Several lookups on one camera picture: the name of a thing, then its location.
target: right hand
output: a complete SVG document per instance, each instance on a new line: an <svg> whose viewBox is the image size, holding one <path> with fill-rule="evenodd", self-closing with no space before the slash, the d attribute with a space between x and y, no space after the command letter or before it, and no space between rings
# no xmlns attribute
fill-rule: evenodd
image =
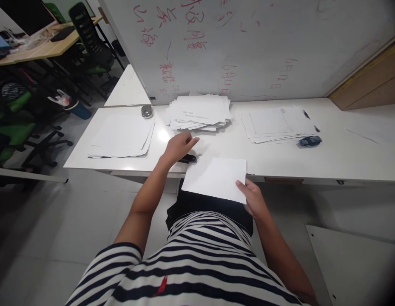
<svg viewBox="0 0 395 306"><path fill-rule="evenodd" d="M236 185L247 199L245 209L250 215L254 218L261 218L269 213L268 207L262 197L261 190L257 185L247 178L245 179L245 185L239 180L236 181Z"/></svg>

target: navy and white striped shirt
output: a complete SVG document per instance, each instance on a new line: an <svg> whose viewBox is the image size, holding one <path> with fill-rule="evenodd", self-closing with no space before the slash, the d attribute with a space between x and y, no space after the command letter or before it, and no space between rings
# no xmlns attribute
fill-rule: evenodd
<svg viewBox="0 0 395 306"><path fill-rule="evenodd" d="M216 212L176 221L142 261L131 243L102 250L66 305L304 305L251 250L251 237Z"/></svg>

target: left hand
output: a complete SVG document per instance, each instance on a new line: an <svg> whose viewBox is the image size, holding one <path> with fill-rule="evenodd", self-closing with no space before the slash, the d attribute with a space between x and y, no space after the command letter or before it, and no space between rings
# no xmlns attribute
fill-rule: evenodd
<svg viewBox="0 0 395 306"><path fill-rule="evenodd" d="M199 141L199 137L193 138L190 132L183 132L172 137L166 146L161 159L172 167L175 162L184 157Z"/></svg>

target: gray mouse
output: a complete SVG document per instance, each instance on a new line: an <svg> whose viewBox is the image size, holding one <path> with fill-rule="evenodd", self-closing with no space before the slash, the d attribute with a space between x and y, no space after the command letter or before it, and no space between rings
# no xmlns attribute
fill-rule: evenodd
<svg viewBox="0 0 395 306"><path fill-rule="evenodd" d="M151 118L153 116L152 107L150 105L144 105L141 109L142 117L145 119Z"/></svg>

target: whiteboard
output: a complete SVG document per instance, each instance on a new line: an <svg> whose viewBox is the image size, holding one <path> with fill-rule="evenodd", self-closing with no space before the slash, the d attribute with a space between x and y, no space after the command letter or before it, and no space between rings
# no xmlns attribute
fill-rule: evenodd
<svg viewBox="0 0 395 306"><path fill-rule="evenodd" d="M395 37L393 0L100 0L153 104L323 97Z"/></svg>
<svg viewBox="0 0 395 306"><path fill-rule="evenodd" d="M395 285L395 244L306 228L333 306L385 304Z"/></svg>

